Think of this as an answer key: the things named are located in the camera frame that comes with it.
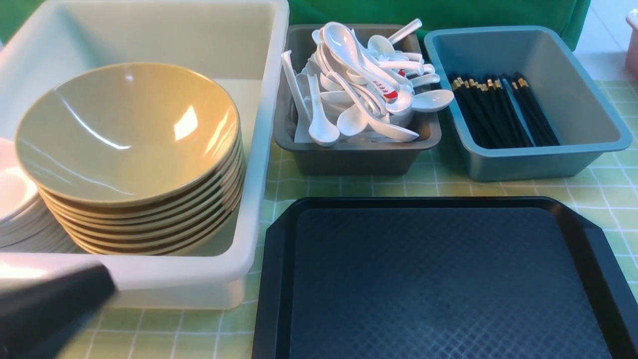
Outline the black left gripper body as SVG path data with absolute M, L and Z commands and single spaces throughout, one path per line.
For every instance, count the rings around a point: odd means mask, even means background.
M 3 291 L 0 357 L 54 359 L 116 295 L 102 264 Z

